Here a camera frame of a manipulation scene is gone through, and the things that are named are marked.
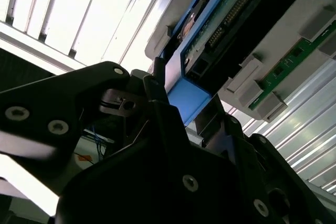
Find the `ceiling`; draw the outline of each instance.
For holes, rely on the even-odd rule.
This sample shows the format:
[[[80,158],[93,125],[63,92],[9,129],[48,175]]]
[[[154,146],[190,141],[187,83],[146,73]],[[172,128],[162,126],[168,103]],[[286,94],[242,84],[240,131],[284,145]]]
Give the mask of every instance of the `ceiling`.
[[[54,74],[101,61],[152,63],[146,43],[170,0],[0,0],[0,46]]]
[[[152,62],[144,49],[169,2],[0,0],[0,48],[53,74],[101,61],[147,71]],[[38,72],[15,62],[10,66],[18,69],[7,73],[19,73],[19,65],[30,74]],[[265,135],[304,180],[331,194],[336,194],[335,69],[336,62],[329,60],[285,101],[288,109],[270,124],[223,103],[247,135]],[[189,136],[200,141],[193,130],[190,125]]]

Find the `blue cable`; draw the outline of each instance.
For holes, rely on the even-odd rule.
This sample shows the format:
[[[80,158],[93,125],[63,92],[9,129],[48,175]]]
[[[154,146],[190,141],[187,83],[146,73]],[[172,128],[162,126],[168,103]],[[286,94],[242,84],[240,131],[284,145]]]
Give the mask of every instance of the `blue cable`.
[[[96,147],[97,147],[97,153],[98,153],[98,160],[101,161],[103,154],[101,152],[101,142],[103,142],[103,139],[99,139],[96,135],[95,132],[95,127],[92,126],[92,131],[93,131],[93,135],[94,135],[94,139],[95,139],[95,143],[96,143]]]

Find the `black plastic part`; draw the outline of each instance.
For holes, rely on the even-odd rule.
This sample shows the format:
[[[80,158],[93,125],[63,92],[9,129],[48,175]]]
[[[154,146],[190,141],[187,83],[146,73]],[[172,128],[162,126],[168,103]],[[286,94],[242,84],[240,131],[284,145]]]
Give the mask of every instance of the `black plastic part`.
[[[275,147],[262,135],[253,134],[247,138],[247,141],[253,145],[258,152],[258,159],[262,158],[268,166],[264,172],[263,178],[265,188],[269,195],[274,195],[274,190],[281,192],[282,196],[288,202],[288,214],[290,223],[335,223],[335,219],[330,215],[329,211],[317,199],[314,193],[308,188],[303,180],[295,173],[290,165],[284,160]],[[273,204],[277,207],[277,214],[280,210],[278,204]]]
[[[164,85],[165,82],[165,68],[166,68],[166,60],[163,58],[156,57],[154,59],[153,76],[162,85]]]
[[[115,73],[114,68],[124,74]],[[62,167],[84,127],[102,117],[97,106],[103,91],[122,89],[128,81],[129,74],[121,66],[104,62],[1,92],[0,134],[7,142],[0,146],[0,152],[38,161],[41,166]],[[26,108],[29,117],[9,120],[5,111],[11,106]],[[48,130],[52,120],[66,122],[68,132],[52,134]]]

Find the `corrugated metal wall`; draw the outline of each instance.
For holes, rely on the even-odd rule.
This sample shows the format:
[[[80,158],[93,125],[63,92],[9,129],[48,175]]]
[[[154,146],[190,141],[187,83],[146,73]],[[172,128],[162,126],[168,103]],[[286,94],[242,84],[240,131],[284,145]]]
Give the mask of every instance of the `corrugated metal wall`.
[[[266,136],[302,179],[336,195],[336,62],[329,60],[286,103],[272,123],[223,105],[245,134]]]

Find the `wire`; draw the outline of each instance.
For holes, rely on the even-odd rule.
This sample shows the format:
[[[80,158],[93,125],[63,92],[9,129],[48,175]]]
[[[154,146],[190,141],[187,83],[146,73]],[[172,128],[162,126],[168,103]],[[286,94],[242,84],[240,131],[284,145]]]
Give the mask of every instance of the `wire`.
[[[85,157],[85,156],[83,156],[83,155],[80,155],[80,154],[78,154],[78,153],[76,153],[76,152],[74,152],[74,153],[75,153],[76,155],[78,155],[78,156],[84,158],[86,161],[89,161],[92,165],[94,165],[94,162],[92,162],[91,160],[89,160],[87,157]]]
[[[96,142],[98,159],[99,159],[99,161],[101,161],[103,159],[103,157],[104,157],[104,155],[103,155],[103,153],[101,151],[101,144],[103,143],[103,144],[106,145],[107,141],[105,141],[104,139],[102,139],[102,138],[100,138],[100,137],[98,137],[96,135],[95,127],[94,126],[92,126],[92,132],[94,134],[94,139],[95,139],[95,142]]]

